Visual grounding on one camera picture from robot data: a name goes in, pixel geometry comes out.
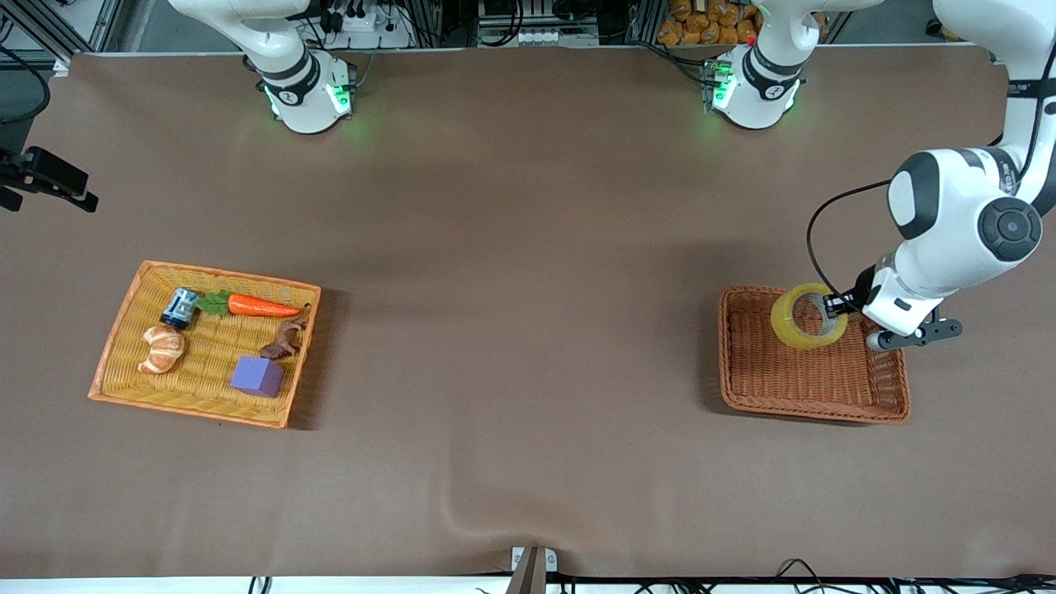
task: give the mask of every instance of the can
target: can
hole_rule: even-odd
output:
[[[181,286],[172,294],[172,299],[162,313],[162,323],[171,326],[176,330],[186,330],[191,324],[194,317],[194,301],[197,301],[197,293],[190,289]]]

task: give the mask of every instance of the yellow tape roll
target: yellow tape roll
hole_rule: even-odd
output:
[[[793,349],[810,351],[840,340],[847,330],[847,316],[842,315],[832,319],[825,314],[825,296],[829,293],[831,291],[824,284],[808,282],[785,293],[774,301],[774,307],[770,310],[770,326],[781,342]],[[807,334],[796,326],[792,310],[800,299],[809,301],[822,313],[824,321],[819,334]]]

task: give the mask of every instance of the wicker basket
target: wicker basket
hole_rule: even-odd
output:
[[[301,351],[278,363],[285,372],[277,397],[244,394],[228,384],[242,355],[257,355],[275,339],[281,320],[269,317],[207,316],[199,312],[183,331],[187,349],[167,373],[147,375],[136,366],[147,356],[142,336],[157,326],[176,287],[200,293],[231,291],[302,307],[312,304]],[[107,337],[89,397],[117,404],[282,428],[289,419],[319,311],[318,286],[215,268],[146,261],[136,272]]]
[[[786,347],[770,328],[770,309],[785,291],[728,286],[719,298],[719,382],[737,410],[832,421],[897,425],[909,416],[902,351],[875,352],[865,337],[876,327],[852,315],[834,345],[814,351]],[[797,305],[797,323],[821,327],[816,309]]]

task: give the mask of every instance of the carrot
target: carrot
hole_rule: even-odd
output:
[[[216,315],[232,313],[241,316],[267,316],[287,318],[301,313],[293,305],[267,301],[241,293],[210,293],[197,299],[194,304],[203,312]]]

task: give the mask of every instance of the purple cube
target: purple cube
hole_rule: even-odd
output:
[[[231,387],[251,396],[269,396],[274,398],[279,395],[282,375],[282,368],[274,360],[263,357],[244,356],[239,359],[239,365],[234,366],[234,374],[231,375]]]

